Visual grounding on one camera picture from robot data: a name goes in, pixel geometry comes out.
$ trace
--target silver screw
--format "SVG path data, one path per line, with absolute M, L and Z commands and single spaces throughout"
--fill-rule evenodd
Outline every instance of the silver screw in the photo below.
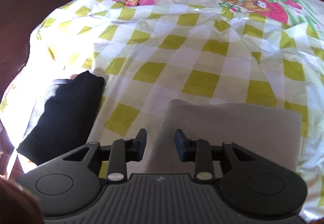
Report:
M 107 177 L 110 181 L 121 181 L 124 179 L 124 175 L 122 173 L 111 173 Z
M 200 172 L 196 175 L 196 177 L 199 180 L 211 180 L 213 178 L 213 175 L 210 174 L 209 172 Z

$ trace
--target black cloth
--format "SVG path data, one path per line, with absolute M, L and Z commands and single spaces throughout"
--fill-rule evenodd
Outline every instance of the black cloth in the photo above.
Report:
M 40 165 L 85 144 L 104 82 L 89 71 L 74 80 L 54 80 L 35 103 L 17 152 Z

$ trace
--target yellow and white checkered fabric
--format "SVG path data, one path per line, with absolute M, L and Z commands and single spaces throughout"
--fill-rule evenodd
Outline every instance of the yellow and white checkered fabric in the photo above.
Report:
M 309 188 L 304 211 L 324 215 L 324 36 L 307 23 L 290 27 L 256 13 L 196 5 L 75 0 L 34 34 L 44 61 L 106 79 L 90 134 L 102 144 L 146 128 L 152 146 L 172 99 L 299 112 L 297 171 Z M 7 108 L 4 97 L 2 117 Z

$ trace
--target bed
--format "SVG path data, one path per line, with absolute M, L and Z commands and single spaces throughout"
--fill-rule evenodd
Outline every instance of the bed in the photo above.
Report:
M 0 119 L 17 147 L 50 82 L 89 70 L 106 84 L 88 141 L 147 129 L 144 161 L 130 167 L 141 172 L 170 100 L 294 110 L 302 116 L 296 171 L 308 186 L 301 215 L 321 217 L 323 14 L 318 0 L 73 0 L 32 32 Z

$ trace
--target beige cloth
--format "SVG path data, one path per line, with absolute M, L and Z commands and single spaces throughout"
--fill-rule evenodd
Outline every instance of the beige cloth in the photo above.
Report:
M 169 102 L 145 173 L 193 173 L 194 162 L 181 162 L 175 146 L 176 129 L 187 138 L 200 138 L 220 146 L 232 141 L 292 171 L 296 170 L 301 115 L 294 111 L 246 103 L 192 105 Z M 219 162 L 215 175 L 221 177 Z

